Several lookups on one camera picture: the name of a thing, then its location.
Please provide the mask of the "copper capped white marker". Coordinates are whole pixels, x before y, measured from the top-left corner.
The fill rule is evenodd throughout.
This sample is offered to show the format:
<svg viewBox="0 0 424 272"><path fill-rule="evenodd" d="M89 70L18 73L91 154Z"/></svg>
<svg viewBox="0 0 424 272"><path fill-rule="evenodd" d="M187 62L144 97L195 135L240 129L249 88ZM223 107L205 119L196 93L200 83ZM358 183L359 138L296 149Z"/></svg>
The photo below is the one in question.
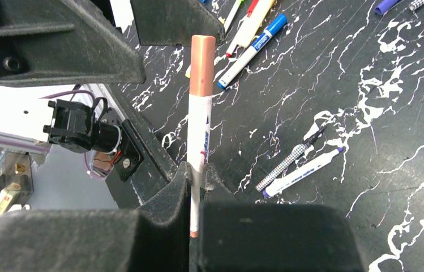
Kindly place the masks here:
<svg viewBox="0 0 424 272"><path fill-rule="evenodd" d="M189 88L186 161L192 171L190 201L190 237L192 238L199 235L200 188L204 167L209 157L212 95L195 96L190 94Z"/></svg>

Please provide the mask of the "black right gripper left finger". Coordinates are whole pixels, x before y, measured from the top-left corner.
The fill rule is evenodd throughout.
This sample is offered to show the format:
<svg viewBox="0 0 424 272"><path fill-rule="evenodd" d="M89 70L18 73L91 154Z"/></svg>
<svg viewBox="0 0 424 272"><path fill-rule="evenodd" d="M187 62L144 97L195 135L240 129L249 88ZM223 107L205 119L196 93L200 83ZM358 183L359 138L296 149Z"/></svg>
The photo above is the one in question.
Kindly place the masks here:
<svg viewBox="0 0 424 272"><path fill-rule="evenodd" d="M191 168L137 209L0 217L0 271L187 271Z"/></svg>

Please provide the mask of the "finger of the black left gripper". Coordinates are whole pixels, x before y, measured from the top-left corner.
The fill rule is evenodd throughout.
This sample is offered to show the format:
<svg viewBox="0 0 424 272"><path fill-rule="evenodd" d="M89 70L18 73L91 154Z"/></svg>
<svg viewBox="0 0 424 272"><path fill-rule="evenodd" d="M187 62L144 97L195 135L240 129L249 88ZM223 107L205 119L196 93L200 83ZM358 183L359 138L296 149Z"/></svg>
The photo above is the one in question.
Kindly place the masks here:
<svg viewBox="0 0 424 272"><path fill-rule="evenodd" d="M142 57L92 1L0 1L0 86L145 79Z"/></svg>
<svg viewBox="0 0 424 272"><path fill-rule="evenodd" d="M196 0L131 0L140 45L191 46L193 35L212 36L220 45L224 25Z"/></svg>

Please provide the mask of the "purple marker cap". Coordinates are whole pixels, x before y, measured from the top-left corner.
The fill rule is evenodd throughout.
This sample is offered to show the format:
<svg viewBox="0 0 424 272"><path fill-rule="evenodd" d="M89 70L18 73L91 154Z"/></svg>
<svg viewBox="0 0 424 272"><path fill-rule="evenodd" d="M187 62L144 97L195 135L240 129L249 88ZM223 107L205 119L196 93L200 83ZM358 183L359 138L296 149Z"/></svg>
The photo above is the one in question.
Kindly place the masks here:
<svg viewBox="0 0 424 272"><path fill-rule="evenodd" d="M382 0L374 9L375 13L383 16L393 6L395 6L400 0Z"/></svg>

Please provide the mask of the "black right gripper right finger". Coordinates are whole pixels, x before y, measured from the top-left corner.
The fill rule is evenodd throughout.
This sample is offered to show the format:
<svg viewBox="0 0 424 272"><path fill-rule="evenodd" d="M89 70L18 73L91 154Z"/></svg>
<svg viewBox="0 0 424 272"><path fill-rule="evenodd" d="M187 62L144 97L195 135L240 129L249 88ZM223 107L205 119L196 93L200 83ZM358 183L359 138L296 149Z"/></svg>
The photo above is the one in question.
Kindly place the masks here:
<svg viewBox="0 0 424 272"><path fill-rule="evenodd" d="M206 199L199 271L363 271L356 237L329 206Z"/></svg>

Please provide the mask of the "checkered black white pen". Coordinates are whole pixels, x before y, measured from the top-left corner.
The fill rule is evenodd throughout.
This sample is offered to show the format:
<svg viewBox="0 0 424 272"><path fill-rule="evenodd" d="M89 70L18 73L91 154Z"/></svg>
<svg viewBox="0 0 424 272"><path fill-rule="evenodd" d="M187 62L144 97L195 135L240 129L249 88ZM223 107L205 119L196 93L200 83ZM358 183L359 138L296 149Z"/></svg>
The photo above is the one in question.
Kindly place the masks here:
<svg viewBox="0 0 424 272"><path fill-rule="evenodd" d="M287 169L294 161L296 161L300 156L302 156L305 151L311 147L319 138L319 136L325 131L327 125L322 126L317 132L315 132L312 136L306 138L302 143L296 145L291 153L281 161L273 170L270 171L269 174L266 175L255 187L258 192L263 191L268 185L270 185L274 179L284 170Z"/></svg>

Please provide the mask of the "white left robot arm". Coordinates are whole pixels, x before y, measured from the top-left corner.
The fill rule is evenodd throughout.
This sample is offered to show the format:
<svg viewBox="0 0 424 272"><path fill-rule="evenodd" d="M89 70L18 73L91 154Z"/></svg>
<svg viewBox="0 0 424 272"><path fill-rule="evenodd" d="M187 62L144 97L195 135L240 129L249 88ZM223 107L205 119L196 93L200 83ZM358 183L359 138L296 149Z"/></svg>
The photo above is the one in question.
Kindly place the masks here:
<svg viewBox="0 0 424 272"><path fill-rule="evenodd" d="M193 35L225 38L201 1L0 1L0 86L143 83L146 46L190 46Z"/></svg>

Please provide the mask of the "copper marker cap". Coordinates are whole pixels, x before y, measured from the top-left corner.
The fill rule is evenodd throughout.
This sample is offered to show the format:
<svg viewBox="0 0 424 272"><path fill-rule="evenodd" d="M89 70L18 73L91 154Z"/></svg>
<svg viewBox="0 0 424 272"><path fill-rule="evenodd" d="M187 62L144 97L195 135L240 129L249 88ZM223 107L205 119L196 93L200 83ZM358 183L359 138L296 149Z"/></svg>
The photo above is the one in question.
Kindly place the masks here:
<svg viewBox="0 0 424 272"><path fill-rule="evenodd" d="M216 39L193 35L191 39L190 94L200 97L213 92Z"/></svg>

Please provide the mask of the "purple white marker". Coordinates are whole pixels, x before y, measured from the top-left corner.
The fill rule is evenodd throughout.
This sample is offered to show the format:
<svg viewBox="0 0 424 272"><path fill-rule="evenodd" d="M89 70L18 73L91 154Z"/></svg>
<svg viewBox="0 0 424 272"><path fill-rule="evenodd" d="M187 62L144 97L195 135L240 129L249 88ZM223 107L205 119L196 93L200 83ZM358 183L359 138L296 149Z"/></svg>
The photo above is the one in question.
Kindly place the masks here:
<svg viewBox="0 0 424 272"><path fill-rule="evenodd" d="M328 165L335 156L342 153L344 150L345 148L340 147L331 152L321 154L308 163L298 167L292 173L282 178L276 178L262 191L262 195L266 198L271 198L278 193L281 193L284 189L296 184L297 182L303 180L305 177L308 177L309 175Z"/></svg>

